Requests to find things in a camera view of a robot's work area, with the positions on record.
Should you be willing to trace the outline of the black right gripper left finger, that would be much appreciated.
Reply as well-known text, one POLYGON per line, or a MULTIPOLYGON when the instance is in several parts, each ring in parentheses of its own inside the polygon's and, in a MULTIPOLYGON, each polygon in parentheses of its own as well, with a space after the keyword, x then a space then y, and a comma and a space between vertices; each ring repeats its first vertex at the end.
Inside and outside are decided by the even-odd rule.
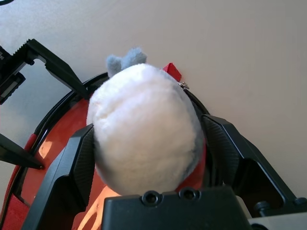
POLYGON ((51 163, 22 225, 23 230, 70 230, 84 212, 94 176, 94 128, 76 131, 51 163))

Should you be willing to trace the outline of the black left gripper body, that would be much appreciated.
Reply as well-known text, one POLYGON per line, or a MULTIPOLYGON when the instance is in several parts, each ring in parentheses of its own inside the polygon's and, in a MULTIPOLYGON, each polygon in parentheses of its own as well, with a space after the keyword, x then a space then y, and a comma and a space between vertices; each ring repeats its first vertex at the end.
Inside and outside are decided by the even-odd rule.
POLYGON ((25 81, 19 71, 26 65, 26 48, 22 45, 12 55, 0 47, 0 104, 25 81))

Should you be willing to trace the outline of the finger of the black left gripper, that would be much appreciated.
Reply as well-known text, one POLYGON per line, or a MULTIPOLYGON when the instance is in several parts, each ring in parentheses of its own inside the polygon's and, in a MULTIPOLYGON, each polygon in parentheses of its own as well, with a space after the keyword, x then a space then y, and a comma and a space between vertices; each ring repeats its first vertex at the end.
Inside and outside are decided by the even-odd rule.
POLYGON ((18 144, 10 140, 4 135, 0 135, 0 160, 16 166, 22 166, 34 169, 43 169, 43 164, 29 153, 37 138, 36 134, 32 134, 25 146, 20 147, 18 144))
POLYGON ((46 70, 65 86, 88 100, 89 93, 71 67, 35 39, 29 39, 12 55, 12 72, 15 73, 25 64, 33 65, 35 59, 45 64, 46 70))

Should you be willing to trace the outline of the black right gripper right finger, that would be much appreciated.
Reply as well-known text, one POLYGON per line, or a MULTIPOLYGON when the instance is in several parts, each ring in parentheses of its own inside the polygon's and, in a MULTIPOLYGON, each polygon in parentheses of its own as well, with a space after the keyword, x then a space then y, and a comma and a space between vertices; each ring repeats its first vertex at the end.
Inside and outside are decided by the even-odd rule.
POLYGON ((204 115, 203 122, 219 176, 246 204, 286 204, 296 199, 259 149, 233 124, 212 115, 204 115))

